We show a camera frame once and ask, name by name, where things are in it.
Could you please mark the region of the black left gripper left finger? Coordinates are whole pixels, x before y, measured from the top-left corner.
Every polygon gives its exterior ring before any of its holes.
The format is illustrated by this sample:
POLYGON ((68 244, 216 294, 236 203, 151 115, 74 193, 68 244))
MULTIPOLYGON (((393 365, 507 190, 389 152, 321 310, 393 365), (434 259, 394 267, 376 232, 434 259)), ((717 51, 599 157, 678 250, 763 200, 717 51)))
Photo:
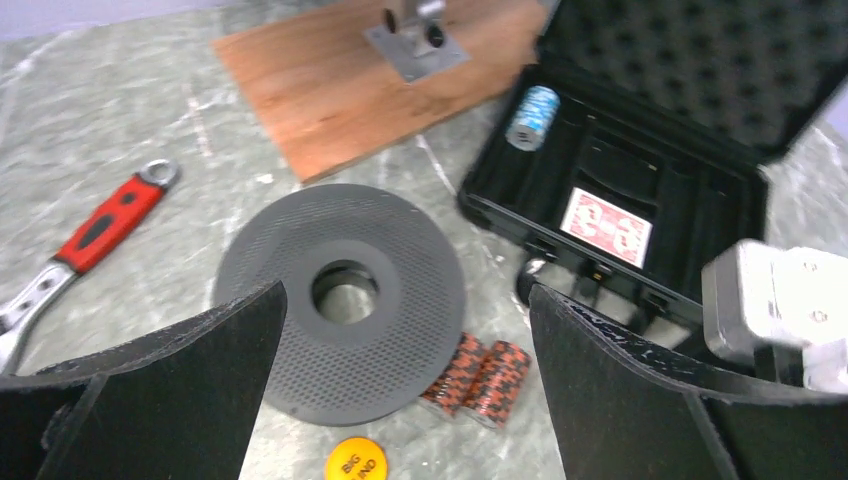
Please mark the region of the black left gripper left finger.
POLYGON ((5 479, 235 479, 287 308, 281 282, 1 380, 5 479))

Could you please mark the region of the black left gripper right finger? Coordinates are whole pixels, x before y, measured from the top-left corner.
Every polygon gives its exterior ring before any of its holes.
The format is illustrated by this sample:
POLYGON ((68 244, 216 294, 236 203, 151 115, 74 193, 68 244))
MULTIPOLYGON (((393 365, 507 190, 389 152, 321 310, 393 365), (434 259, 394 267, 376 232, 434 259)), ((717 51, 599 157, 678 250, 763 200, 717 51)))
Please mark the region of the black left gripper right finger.
POLYGON ((544 285, 530 321, 570 479, 843 479, 847 399, 668 350, 544 285))

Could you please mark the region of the red black chip stack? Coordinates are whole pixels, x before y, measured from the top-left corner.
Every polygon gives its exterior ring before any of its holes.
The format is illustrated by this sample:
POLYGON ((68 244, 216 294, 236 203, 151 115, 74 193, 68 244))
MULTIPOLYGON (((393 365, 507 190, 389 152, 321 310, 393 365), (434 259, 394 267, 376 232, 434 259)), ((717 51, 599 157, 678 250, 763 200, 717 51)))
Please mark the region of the red black chip stack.
POLYGON ((532 365, 530 354, 516 344, 495 341, 462 403, 462 411, 484 427, 502 428, 532 365))
POLYGON ((463 332, 447 367, 419 396, 418 403, 442 419, 452 419, 463 405, 486 353, 487 347, 479 338, 463 332))

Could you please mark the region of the blue white poker chip stack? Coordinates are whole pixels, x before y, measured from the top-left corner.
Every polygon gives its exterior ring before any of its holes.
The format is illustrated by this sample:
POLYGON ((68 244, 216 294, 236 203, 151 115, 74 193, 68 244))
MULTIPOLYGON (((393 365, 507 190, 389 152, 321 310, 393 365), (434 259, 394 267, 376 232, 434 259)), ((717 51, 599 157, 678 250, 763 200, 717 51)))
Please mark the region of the blue white poker chip stack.
POLYGON ((560 106, 551 88, 535 85, 523 96, 506 131, 506 140, 521 151, 536 151, 544 143, 560 106))

